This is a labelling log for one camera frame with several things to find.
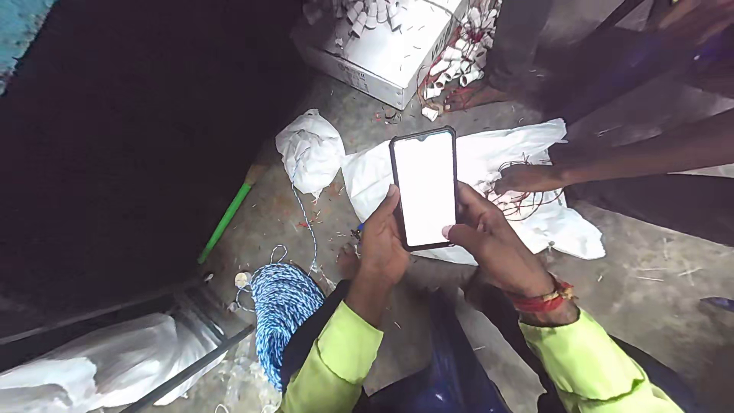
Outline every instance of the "white cardboard box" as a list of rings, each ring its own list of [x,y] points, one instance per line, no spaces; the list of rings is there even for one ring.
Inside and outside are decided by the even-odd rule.
[[[301,18],[291,38],[307,64],[403,110],[459,26],[469,0],[435,2],[456,18],[427,1],[412,0],[407,10],[400,10],[403,24],[395,32],[385,22],[365,29],[361,38],[350,38],[349,22],[325,13],[313,26]],[[337,46],[338,37],[344,48]]]

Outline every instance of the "tied white bag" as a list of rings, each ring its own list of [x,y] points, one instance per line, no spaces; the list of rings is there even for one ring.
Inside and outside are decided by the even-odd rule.
[[[275,147],[294,186],[315,198],[334,180],[345,154],[339,132],[318,109],[307,110],[280,131]]]
[[[500,178],[499,168],[505,162],[527,159],[541,163],[548,159],[548,148],[564,142],[566,125],[562,119],[554,119],[537,125],[515,129],[486,131],[457,138],[457,177],[480,192],[488,182]],[[359,219],[364,222],[377,208],[393,183],[389,142],[383,142],[367,151],[350,154],[341,166],[346,193]],[[557,193],[543,193],[542,200],[549,202]],[[540,203],[537,194],[535,204]],[[530,204],[532,196],[523,205]],[[566,206],[563,195],[548,204],[522,208],[508,217],[512,228],[534,254],[553,248],[583,259],[597,259],[605,255],[601,244],[601,232],[578,212]],[[416,251],[415,255],[459,264],[476,265],[476,261],[458,245],[447,248]]]
[[[198,317],[175,317],[155,313],[100,328],[0,373],[0,413],[85,413],[139,400],[217,346]],[[154,404],[173,402],[224,357]]]

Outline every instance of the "black phone case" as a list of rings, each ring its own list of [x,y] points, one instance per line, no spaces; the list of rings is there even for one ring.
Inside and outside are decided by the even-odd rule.
[[[453,157],[454,157],[454,214],[456,214],[456,218],[458,222],[459,208],[458,208],[458,205],[456,205],[456,202],[459,199],[459,185],[457,183],[457,133],[456,131],[454,131],[454,128],[450,126],[444,126],[443,128],[432,129],[432,130],[425,131],[425,132],[419,132],[419,133],[409,134],[405,136],[396,136],[393,139],[391,139],[390,140],[390,163],[393,166],[393,180],[395,181],[395,185],[397,185],[397,187],[400,188],[400,183],[398,182],[398,170],[395,164],[395,142],[397,142],[398,140],[414,139],[417,137],[428,136],[430,134],[434,134],[437,132],[448,132],[451,134],[451,149],[452,149]],[[400,231],[400,240],[402,241],[403,248],[405,248],[406,251],[429,250],[433,248],[449,247],[453,245],[449,241],[446,241],[445,243],[425,244],[425,245],[417,245],[413,247],[408,246],[406,237],[405,237],[405,223],[403,221],[403,204],[401,201],[398,203],[398,207],[395,208],[395,211],[393,213],[395,215],[395,219],[398,221],[398,228]]]

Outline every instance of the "green handle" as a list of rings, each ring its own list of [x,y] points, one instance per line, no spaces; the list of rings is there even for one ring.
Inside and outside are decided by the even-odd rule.
[[[206,257],[209,256],[209,253],[217,244],[217,241],[219,241],[222,234],[224,234],[227,225],[229,225],[229,222],[232,220],[232,217],[234,216],[235,212],[237,212],[237,209],[239,208],[240,204],[242,204],[244,197],[247,196],[247,193],[250,191],[251,188],[252,187],[247,183],[242,184],[242,187],[239,188],[237,196],[234,197],[234,199],[230,203],[230,206],[225,211],[224,216],[221,220],[219,220],[219,224],[214,230],[214,233],[211,235],[211,238],[209,238],[209,242],[206,243],[204,251],[201,251],[201,255],[199,255],[199,259],[197,259],[197,262],[199,264],[203,264],[206,261]]]

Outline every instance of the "rope coil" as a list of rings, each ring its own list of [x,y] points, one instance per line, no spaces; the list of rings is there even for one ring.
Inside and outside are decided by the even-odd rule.
[[[279,247],[285,253],[273,262],[273,255]],[[250,282],[240,289],[252,293],[258,318],[255,348],[268,381],[278,391],[282,391],[280,367],[288,341],[324,303],[324,293],[304,270],[282,262],[287,253],[284,245],[273,248],[270,264],[258,268]]]

